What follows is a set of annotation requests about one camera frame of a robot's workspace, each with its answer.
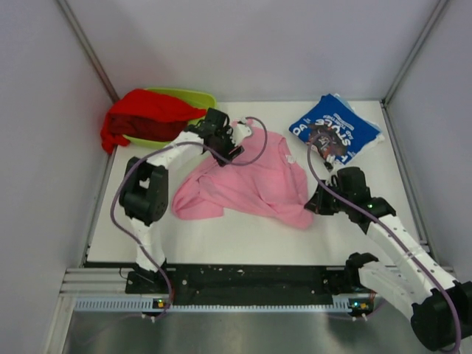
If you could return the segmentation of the pink t-shirt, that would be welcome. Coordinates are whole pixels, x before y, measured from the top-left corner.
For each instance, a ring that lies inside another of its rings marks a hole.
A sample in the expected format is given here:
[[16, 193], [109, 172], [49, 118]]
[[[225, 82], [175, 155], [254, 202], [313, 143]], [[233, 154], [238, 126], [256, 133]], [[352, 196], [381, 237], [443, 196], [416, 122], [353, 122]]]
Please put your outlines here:
[[171, 204], [173, 214], [183, 220], [219, 218], [226, 209], [274, 218], [296, 229], [307, 229], [313, 214], [304, 209], [308, 201], [308, 179], [296, 163], [286, 138], [255, 128], [243, 141], [238, 163], [262, 156], [238, 167], [221, 167], [212, 158], [203, 160], [177, 189]]

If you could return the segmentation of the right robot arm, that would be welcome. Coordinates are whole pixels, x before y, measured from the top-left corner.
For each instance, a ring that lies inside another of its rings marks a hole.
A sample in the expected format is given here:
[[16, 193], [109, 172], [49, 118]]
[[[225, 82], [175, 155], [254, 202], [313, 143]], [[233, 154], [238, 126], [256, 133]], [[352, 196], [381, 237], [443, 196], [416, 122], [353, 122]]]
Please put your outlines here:
[[395, 264], [394, 274], [370, 253], [351, 254], [344, 283], [368, 288], [402, 313], [420, 343], [430, 351], [456, 353], [471, 337], [471, 282], [460, 282], [441, 267], [403, 226], [393, 207], [373, 197], [358, 167], [319, 179], [305, 208], [317, 215], [343, 212]]

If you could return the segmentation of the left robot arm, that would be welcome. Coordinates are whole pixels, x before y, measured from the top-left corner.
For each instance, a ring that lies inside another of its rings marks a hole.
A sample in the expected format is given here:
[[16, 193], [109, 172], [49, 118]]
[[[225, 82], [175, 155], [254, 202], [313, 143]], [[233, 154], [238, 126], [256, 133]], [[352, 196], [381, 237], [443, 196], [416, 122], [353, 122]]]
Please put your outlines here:
[[171, 174], [205, 153], [217, 166], [224, 167], [244, 151], [242, 142], [251, 135], [247, 121], [231, 123], [227, 114], [210, 108], [202, 120], [185, 127], [154, 155], [143, 161], [137, 157], [128, 161], [118, 202], [138, 240], [136, 263], [145, 271], [141, 281], [149, 291], [160, 292], [167, 284], [166, 273], [158, 269], [166, 257], [154, 229], [167, 211]]

